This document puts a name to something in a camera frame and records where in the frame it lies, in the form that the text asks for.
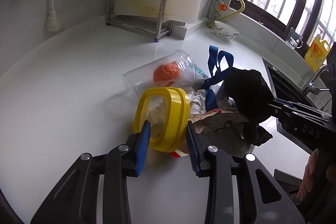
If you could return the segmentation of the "person's right hand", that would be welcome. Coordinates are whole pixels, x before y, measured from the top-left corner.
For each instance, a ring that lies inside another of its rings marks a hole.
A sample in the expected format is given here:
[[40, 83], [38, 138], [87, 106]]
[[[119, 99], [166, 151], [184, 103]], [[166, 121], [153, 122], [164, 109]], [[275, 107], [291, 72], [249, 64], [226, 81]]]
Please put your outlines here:
[[[305, 172], [301, 185], [299, 186], [297, 198], [302, 201], [304, 200], [308, 193], [311, 192], [315, 183], [315, 174], [317, 173], [317, 168], [322, 167], [321, 163], [318, 162], [322, 159], [322, 153], [318, 149], [315, 149], [309, 156], [307, 165], [305, 167]], [[335, 184], [335, 164], [331, 164], [325, 170], [326, 178], [329, 182]]]

